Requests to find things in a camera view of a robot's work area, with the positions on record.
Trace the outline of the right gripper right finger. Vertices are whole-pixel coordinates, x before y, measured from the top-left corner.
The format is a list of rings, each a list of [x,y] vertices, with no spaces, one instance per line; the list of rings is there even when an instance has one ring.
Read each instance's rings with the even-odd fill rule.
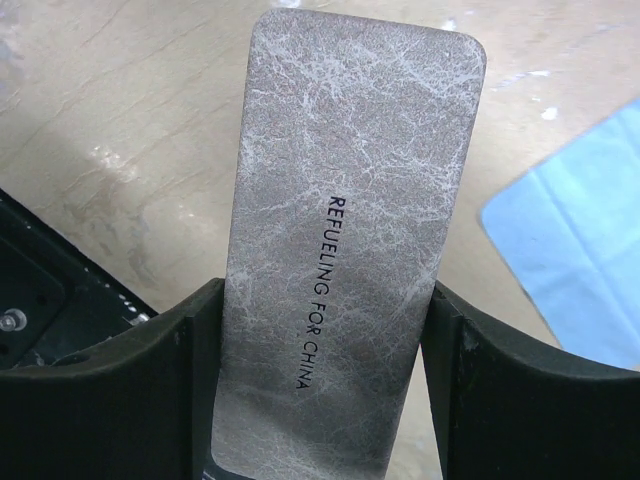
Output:
[[[443,284],[421,349],[444,478],[638,478],[638,372],[552,347]]]

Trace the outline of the light blue cleaning cloth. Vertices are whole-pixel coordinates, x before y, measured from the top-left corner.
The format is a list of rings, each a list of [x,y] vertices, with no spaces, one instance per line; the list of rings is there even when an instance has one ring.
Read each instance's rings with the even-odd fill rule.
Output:
[[[639,102],[488,201],[482,225],[568,352],[639,366]]]

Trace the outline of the grey-brown glasses case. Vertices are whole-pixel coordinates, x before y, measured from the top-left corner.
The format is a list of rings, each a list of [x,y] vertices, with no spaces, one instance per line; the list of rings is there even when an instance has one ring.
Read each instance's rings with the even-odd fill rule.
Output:
[[[276,9],[251,37],[212,456],[381,479],[486,70],[474,38]]]

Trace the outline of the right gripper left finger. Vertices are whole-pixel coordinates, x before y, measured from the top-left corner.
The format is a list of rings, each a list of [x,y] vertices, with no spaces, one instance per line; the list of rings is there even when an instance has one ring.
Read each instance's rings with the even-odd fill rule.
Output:
[[[1,374],[5,479],[199,479],[210,459],[224,283],[50,366]]]

